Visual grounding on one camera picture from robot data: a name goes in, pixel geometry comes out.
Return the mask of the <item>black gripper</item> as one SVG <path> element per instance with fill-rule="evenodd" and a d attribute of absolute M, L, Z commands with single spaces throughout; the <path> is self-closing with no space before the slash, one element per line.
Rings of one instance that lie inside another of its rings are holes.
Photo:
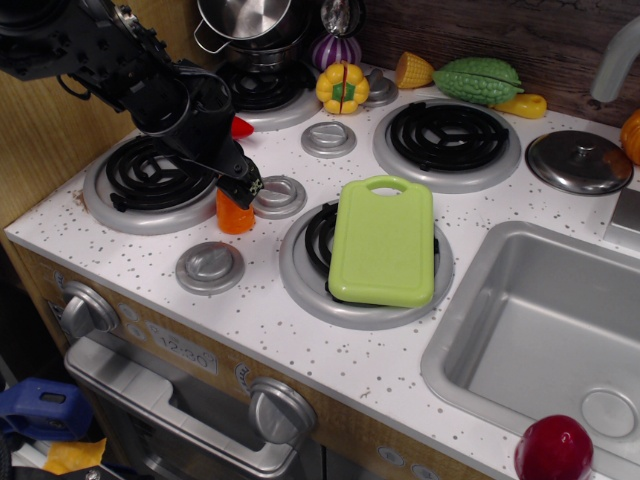
<path fill-rule="evenodd" d="M 171 115 L 149 128 L 149 135 L 171 152 L 185 174 L 218 178 L 217 187 L 236 206 L 248 209 L 263 188 L 253 161 L 232 138 L 235 110 L 222 78 L 189 61 L 172 66 L 182 94 Z"/>

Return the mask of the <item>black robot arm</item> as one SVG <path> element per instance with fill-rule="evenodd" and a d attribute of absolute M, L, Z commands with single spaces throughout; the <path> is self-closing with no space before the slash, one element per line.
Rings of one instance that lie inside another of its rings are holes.
<path fill-rule="evenodd" d="M 263 183 L 232 137 L 227 84 L 174 61 L 152 29 L 110 1 L 4 1 L 1 69 L 22 81 L 67 75 L 135 126 L 164 155 L 207 169 L 241 209 Z"/>

